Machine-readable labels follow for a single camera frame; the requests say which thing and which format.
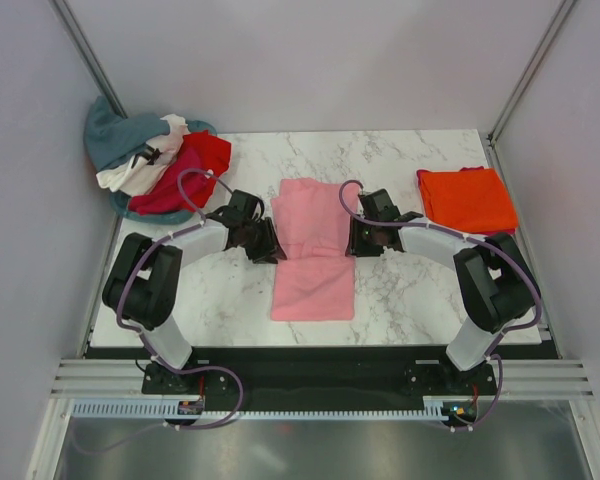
gray floor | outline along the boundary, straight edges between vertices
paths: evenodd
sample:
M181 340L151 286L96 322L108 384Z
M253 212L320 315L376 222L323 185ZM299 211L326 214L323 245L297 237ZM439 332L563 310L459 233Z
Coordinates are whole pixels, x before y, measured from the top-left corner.
M147 421L80 420L85 448ZM502 403L473 433L414 422L241 421L205 432L159 428L109 453L65 453L71 480L583 480L590 473L566 404Z

white wall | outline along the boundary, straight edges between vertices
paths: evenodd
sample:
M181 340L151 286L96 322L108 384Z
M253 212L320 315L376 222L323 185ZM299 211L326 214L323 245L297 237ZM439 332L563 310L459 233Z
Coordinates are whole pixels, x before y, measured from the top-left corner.
M493 127L559 0L67 0L130 114Z
M558 339L600 400L600 0L576 7L499 152Z
M24 477L107 243L82 144L96 95L46 0L0 1L0 480Z

white cloth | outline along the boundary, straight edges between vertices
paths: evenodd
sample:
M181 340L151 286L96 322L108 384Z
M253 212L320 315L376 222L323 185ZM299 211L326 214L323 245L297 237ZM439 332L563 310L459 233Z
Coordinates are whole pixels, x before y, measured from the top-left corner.
M189 134L187 123L178 115L162 117L169 123L169 135L159 135L147 140L147 145L160 150L160 156L153 165L141 155L134 155L129 161L111 170L103 170L96 177L101 188L112 192L123 191L127 195L136 196L149 193L162 178L165 170L171 165L182 146L182 137Z

folded orange cloth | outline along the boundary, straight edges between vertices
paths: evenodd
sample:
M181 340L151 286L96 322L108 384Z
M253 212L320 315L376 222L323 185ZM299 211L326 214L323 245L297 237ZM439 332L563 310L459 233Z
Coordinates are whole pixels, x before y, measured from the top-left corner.
M507 189L492 168L418 170L417 175L430 220L468 233L512 231L518 226Z

marble table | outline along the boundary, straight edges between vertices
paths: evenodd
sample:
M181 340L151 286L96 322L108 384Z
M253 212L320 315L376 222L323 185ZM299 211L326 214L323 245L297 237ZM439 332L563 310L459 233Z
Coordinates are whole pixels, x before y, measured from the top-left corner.
M268 214L283 178L339 183L359 179L367 191L386 188L402 212L422 211L416 170L486 166L475 130L257 133L223 135L233 144L232 188L262 196ZM206 211L228 201L216 188ZM163 236L165 228L123 220L124 237ZM195 346L344 346L446 344L466 318L455 273L432 261L388 252L356 260L352 321L274 322L270 318L274 265L253 265L232 249L180 273L174 315ZM531 312L521 319L526 322ZM512 332L504 343L540 343L537 328ZM95 312L92 347L136 347L138 338L115 323L112 310Z

